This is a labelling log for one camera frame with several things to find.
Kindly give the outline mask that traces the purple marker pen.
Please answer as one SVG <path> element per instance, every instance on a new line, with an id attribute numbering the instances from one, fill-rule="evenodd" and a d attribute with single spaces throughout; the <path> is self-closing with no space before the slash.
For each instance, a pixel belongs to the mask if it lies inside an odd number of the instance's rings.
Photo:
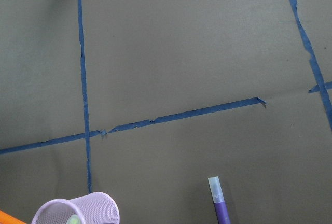
<path id="1" fill-rule="evenodd" d="M 219 177 L 210 177 L 208 182 L 218 223 L 231 224 Z"/>

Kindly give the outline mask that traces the yellow highlighter pen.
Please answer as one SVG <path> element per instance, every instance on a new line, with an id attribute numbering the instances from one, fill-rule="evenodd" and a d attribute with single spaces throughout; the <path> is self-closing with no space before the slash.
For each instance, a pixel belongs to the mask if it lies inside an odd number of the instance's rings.
<path id="1" fill-rule="evenodd" d="M 81 220 L 78 215 L 74 214 L 68 218 L 66 224 L 81 224 Z"/>

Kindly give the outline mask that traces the orange marker pen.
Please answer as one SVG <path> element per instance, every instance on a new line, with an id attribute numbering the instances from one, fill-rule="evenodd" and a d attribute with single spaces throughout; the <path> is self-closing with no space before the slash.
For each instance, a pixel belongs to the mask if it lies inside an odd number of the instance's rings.
<path id="1" fill-rule="evenodd" d="M 25 224 L 25 222 L 11 216 L 10 214 L 0 211 L 0 223 L 1 224 Z"/>

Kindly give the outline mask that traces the pink mesh pen holder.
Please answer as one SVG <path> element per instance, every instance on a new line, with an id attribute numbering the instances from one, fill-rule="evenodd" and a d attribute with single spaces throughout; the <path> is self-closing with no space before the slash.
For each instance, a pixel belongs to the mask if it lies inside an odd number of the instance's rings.
<path id="1" fill-rule="evenodd" d="M 116 202 L 103 192 L 70 200 L 51 200 L 38 209 L 32 223 L 66 223 L 74 214 L 79 216 L 81 223 L 120 223 Z"/>

